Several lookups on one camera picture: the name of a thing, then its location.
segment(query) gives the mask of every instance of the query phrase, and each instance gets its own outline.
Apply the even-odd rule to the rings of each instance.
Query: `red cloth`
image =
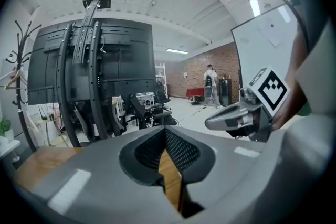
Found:
[[[204,96],[204,88],[187,89],[186,96],[188,98],[192,96]]]

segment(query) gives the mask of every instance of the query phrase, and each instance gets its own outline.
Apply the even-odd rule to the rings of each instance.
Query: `red brick wall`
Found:
[[[232,101],[238,101],[239,95],[239,60],[236,45],[230,43],[203,54],[196,55],[182,62],[156,61],[156,65],[165,63],[169,95],[185,97],[187,88],[204,86],[204,72],[212,64],[219,78],[230,74],[232,79]]]

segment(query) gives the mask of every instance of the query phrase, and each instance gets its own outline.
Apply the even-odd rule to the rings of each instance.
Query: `metal shelving unit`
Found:
[[[164,85],[164,93],[166,98],[168,98],[168,87],[167,87],[167,77],[166,77],[166,66],[165,64],[160,66],[155,66],[156,81],[161,81]]]

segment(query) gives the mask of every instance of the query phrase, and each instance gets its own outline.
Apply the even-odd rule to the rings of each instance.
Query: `television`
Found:
[[[120,19],[95,19],[101,22],[99,83],[101,100],[119,95],[150,92],[155,88],[152,26]],[[75,44],[80,38],[81,20],[64,22],[40,29],[30,56],[28,104],[58,102],[56,71],[58,53],[65,28],[72,24],[67,49],[65,85],[68,102],[89,100],[88,52],[83,63],[73,63]],[[89,28],[85,50],[89,50]]]

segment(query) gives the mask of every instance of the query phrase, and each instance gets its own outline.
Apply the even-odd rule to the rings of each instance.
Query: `coat rack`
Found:
[[[16,63],[16,70],[10,72],[9,74],[7,74],[6,76],[14,76],[11,81],[4,86],[5,89],[14,89],[16,90],[16,102],[13,101],[13,104],[17,106],[18,108],[18,115],[19,115],[19,119],[20,119],[20,124],[22,126],[22,130],[25,134],[25,137],[27,139],[27,142],[29,144],[30,149],[35,152],[36,151],[36,147],[33,144],[33,141],[31,140],[32,138],[30,137],[30,134],[28,132],[28,128],[27,128],[27,124],[25,121],[25,117],[22,111],[22,107],[21,107],[21,103],[26,104],[26,102],[22,101],[21,98],[21,90],[27,90],[27,88],[21,88],[21,82],[27,86],[27,81],[23,76],[23,72],[21,71],[21,67],[23,66],[23,63],[25,63],[26,61],[28,61],[30,59],[29,55],[31,54],[31,52],[28,52],[26,54],[23,55],[23,51],[24,51],[24,47],[26,44],[26,41],[28,39],[28,37],[31,35],[32,32],[34,32],[36,29],[38,29],[39,27],[41,27],[42,25],[39,25],[37,27],[35,27],[33,30],[31,30],[29,32],[30,26],[32,24],[32,21],[29,22],[27,30],[25,32],[25,34],[23,35],[23,31],[22,28],[20,27],[19,23],[17,21],[15,21],[16,25],[18,26],[18,28],[20,29],[21,32],[21,39],[19,38],[20,34],[17,34],[17,53],[15,51],[12,50],[12,53],[16,55],[16,60],[15,61],[11,61],[8,58],[6,58],[5,60],[7,62],[10,63]]]

